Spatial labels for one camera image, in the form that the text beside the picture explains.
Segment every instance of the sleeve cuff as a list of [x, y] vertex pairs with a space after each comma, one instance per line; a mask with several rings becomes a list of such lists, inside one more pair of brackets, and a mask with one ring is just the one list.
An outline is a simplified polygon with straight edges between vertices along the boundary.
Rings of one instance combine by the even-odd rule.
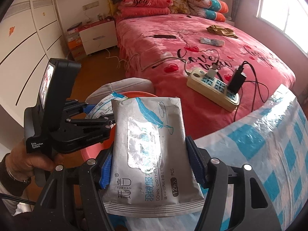
[[31, 183], [31, 178], [29, 178], [26, 183], [12, 179], [7, 173], [7, 168], [5, 166], [5, 158], [7, 155], [8, 154], [6, 154], [2, 162], [0, 162], [0, 182], [10, 194], [20, 197], [26, 187]]

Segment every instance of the sleeve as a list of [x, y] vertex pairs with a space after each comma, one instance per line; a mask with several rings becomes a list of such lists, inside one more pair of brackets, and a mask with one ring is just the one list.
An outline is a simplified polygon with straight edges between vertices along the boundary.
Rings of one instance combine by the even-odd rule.
[[[27, 183], [17, 181], [12, 179], [7, 173], [7, 168], [5, 166], [5, 158], [8, 154], [4, 156], [2, 162], [0, 162], [0, 193], [20, 197], [23, 194], [25, 188], [30, 184], [31, 180]], [[18, 202], [12, 200], [3, 200], [5, 206], [11, 214], [14, 214]]]

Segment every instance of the power strip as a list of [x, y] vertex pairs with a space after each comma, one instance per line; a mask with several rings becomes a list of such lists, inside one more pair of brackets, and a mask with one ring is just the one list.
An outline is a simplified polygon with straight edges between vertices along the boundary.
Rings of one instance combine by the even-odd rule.
[[187, 80], [187, 86], [209, 98], [224, 109], [232, 112], [240, 104], [238, 94], [227, 90], [227, 84], [216, 78], [210, 78], [202, 69], [194, 69]]

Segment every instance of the feather illustration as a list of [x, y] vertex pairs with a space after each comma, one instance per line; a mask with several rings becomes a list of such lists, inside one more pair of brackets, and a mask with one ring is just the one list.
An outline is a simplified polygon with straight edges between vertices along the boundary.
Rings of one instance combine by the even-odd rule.
[[141, 101], [141, 99], [139, 97], [136, 97], [136, 101], [138, 103], [139, 106], [139, 110], [141, 112], [141, 114], [144, 116], [144, 118], [148, 121], [153, 123], [154, 125], [157, 125], [158, 128], [162, 128], [162, 127], [167, 127], [172, 129], [172, 133], [173, 133], [173, 127], [165, 125], [164, 122], [151, 110], [149, 110]]

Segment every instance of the black power adapter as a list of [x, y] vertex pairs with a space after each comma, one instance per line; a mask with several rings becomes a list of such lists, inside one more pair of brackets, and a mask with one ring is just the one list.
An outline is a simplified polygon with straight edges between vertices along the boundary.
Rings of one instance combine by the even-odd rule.
[[243, 70], [243, 65], [239, 66], [238, 69], [235, 69], [232, 78], [228, 84], [228, 90], [233, 94], [236, 94], [240, 90], [241, 86], [246, 80], [246, 75]]

